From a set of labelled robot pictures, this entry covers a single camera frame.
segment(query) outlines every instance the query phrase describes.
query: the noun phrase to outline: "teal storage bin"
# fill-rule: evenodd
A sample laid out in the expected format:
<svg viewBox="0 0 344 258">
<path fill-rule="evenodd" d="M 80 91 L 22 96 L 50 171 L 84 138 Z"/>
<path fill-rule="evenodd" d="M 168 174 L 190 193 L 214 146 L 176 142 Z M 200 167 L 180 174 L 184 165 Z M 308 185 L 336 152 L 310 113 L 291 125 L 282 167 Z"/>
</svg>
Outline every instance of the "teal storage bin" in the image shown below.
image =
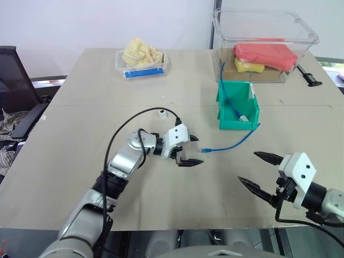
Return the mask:
<svg viewBox="0 0 344 258">
<path fill-rule="evenodd" d="M 219 103 L 220 129 L 255 130 L 258 125 L 260 108 L 251 82 L 223 81 L 226 93 L 236 110 L 245 115 L 248 121 L 240 121 L 226 101 L 221 81 L 216 101 Z"/>
</svg>

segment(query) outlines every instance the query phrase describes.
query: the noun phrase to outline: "small plastic tray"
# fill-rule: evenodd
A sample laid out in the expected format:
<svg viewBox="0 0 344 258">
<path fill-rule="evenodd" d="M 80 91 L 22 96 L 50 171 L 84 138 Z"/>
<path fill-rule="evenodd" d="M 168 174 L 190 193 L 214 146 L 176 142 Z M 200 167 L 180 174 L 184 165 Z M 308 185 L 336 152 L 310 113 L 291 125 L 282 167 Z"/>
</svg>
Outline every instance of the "small plastic tray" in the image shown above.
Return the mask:
<svg viewBox="0 0 344 258">
<path fill-rule="evenodd" d="M 168 64 L 168 59 L 165 51 L 162 51 L 163 57 L 161 63 L 155 63 L 150 66 L 145 67 L 144 69 L 136 69 L 131 66 L 128 66 L 123 60 L 123 50 L 120 50 L 116 53 L 115 68 L 120 73 L 123 74 L 123 77 L 126 79 L 148 76 L 148 75 L 161 75 L 166 73 L 166 68 Z"/>
<path fill-rule="evenodd" d="M 219 128 L 255 130 L 258 125 L 260 108 L 256 95 L 254 94 L 252 83 L 223 81 L 223 84 L 224 85 L 221 86 L 221 81 L 219 81 L 219 89 L 216 97 L 216 101 L 219 102 L 219 113 L 217 116 L 220 120 Z M 247 117 L 248 122 L 239 121 L 233 109 L 228 105 L 222 87 L 225 87 L 232 105 Z"/>
</svg>

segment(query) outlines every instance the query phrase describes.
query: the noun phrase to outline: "clear plastic container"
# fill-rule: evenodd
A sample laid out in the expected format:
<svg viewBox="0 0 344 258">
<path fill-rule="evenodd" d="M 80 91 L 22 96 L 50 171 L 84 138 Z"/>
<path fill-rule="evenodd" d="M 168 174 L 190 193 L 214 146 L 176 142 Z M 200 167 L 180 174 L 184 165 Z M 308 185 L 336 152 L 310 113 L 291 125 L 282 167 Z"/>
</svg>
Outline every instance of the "clear plastic container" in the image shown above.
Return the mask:
<svg viewBox="0 0 344 258">
<path fill-rule="evenodd" d="M 162 51 L 163 57 L 162 62 L 152 63 L 149 66 L 146 66 L 142 69 L 136 69 L 131 66 L 128 66 L 123 60 L 123 50 L 120 50 L 116 53 L 115 68 L 120 73 L 123 74 L 123 77 L 126 79 L 131 79 L 135 77 L 149 76 L 149 75 L 161 75 L 166 73 L 166 68 L 168 64 L 168 58 L 165 51 Z"/>
<path fill-rule="evenodd" d="M 299 15 L 290 11 L 216 9 L 213 23 L 213 64 L 217 81 L 225 61 L 224 80 L 284 82 L 307 50 L 319 42 L 318 35 Z M 268 51 L 270 48 L 276 50 L 275 56 Z M 287 52 L 288 58 L 292 56 L 292 59 L 280 58 L 282 52 Z M 244 55 L 245 61 L 263 63 L 264 71 L 239 73 L 234 63 L 239 53 L 241 58 Z"/>
</svg>

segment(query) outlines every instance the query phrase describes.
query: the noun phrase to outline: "chair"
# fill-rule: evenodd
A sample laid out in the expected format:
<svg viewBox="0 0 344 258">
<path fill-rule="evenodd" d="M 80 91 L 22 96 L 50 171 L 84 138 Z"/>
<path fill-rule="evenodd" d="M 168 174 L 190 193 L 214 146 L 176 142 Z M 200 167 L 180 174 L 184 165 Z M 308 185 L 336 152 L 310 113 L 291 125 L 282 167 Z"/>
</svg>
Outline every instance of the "chair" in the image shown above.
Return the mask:
<svg viewBox="0 0 344 258">
<path fill-rule="evenodd" d="M 20 61 L 16 47 L 0 46 L 0 113 L 2 114 L 1 109 L 6 113 L 29 111 L 13 130 L 11 138 L 25 140 L 48 102 L 49 98 L 38 96 Z M 4 144 L 8 142 L 0 142 L 0 149 L 5 146 Z"/>
</svg>

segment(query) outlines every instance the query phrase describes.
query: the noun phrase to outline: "black cable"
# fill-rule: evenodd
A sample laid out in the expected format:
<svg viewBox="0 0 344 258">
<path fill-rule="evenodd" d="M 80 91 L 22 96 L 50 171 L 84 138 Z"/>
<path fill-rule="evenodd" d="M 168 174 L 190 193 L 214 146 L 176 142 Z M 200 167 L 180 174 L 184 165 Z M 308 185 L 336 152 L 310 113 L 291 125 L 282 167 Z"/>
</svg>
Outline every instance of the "black cable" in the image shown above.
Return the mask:
<svg viewBox="0 0 344 258">
<path fill-rule="evenodd" d="M 113 251 L 107 249 L 106 247 L 103 247 L 103 249 L 104 249 L 105 251 L 107 251 L 109 254 L 112 254 L 114 257 L 120 258 L 120 256 L 119 256 L 118 254 L 115 254 Z"/>
<path fill-rule="evenodd" d="M 140 129 L 138 130 L 138 136 L 139 136 L 139 142 L 140 142 L 142 151 L 144 152 L 144 159 L 142 160 L 142 162 L 141 162 L 141 164 L 139 165 L 138 168 L 142 167 L 143 164 L 145 164 L 145 162 L 146 162 L 146 155 L 147 155 L 147 154 L 146 154 L 146 149 L 145 149 L 144 142 L 142 141 L 142 136 L 141 136 L 141 132 L 142 132 L 142 131 L 146 132 L 145 130 L 143 130 L 142 128 L 140 128 Z"/>
<path fill-rule="evenodd" d="M 297 69 L 299 69 L 299 71 L 300 71 L 302 74 L 305 74 L 305 72 L 301 70 L 300 66 L 296 66 L 296 67 L 297 67 Z"/>
<path fill-rule="evenodd" d="M 107 177 L 107 173 L 108 173 L 108 157 L 109 157 L 109 152 L 110 152 L 110 148 L 111 148 L 111 145 L 112 145 L 112 142 L 114 140 L 114 138 L 116 137 L 116 135 L 119 133 L 120 130 L 122 130 L 122 128 L 128 124 L 131 120 L 133 120 L 135 117 L 143 114 L 143 113 L 146 113 L 148 111 L 152 111 L 152 110 L 165 110 L 165 111 L 168 111 L 170 112 L 171 114 L 173 114 L 175 117 L 176 117 L 176 120 L 180 120 L 179 116 L 177 116 L 177 114 L 175 112 L 173 112 L 172 110 L 170 109 L 166 109 L 165 107 L 152 107 L 150 109 L 145 109 L 145 110 L 142 110 L 141 112 L 133 115 L 131 118 L 129 118 L 127 121 L 125 121 L 116 131 L 115 133 L 113 134 L 113 136 L 111 137 L 110 139 L 110 142 L 109 142 L 109 145 L 107 146 L 107 149 L 106 149 L 106 153 L 105 153 L 105 159 L 104 159 L 104 165 L 103 165 L 103 232 L 105 232 L 106 230 L 106 220 L 108 218 L 108 211 L 106 209 L 106 192 L 107 192 L 107 188 L 108 188 L 108 177 Z"/>
<path fill-rule="evenodd" d="M 207 230 L 208 235 L 210 236 L 211 240 L 215 242 L 216 245 L 220 245 L 220 243 L 215 239 L 215 237 L 211 234 L 209 230 Z"/>
<path fill-rule="evenodd" d="M 323 227 L 320 227 L 316 224 L 307 222 L 307 221 L 302 221 L 302 220 L 293 220 L 293 219 L 280 219 L 280 214 L 281 214 L 281 209 L 283 205 L 283 198 L 279 199 L 278 204 L 277 204 L 277 209 L 276 209 L 276 214 L 275 214 L 275 219 L 277 222 L 283 222 L 283 223 L 296 223 L 296 224 L 303 224 L 306 226 L 311 226 L 314 227 L 320 231 L 323 231 L 325 234 L 327 234 L 329 237 L 333 238 L 338 244 L 341 245 L 342 248 L 344 248 L 344 243 L 340 241 L 339 238 L 337 238 L 334 234 L 332 234 L 330 231 L 324 229 Z"/>
<path fill-rule="evenodd" d="M 344 227 L 344 223 L 330 223 L 324 221 L 323 224 L 329 227 Z"/>
</svg>

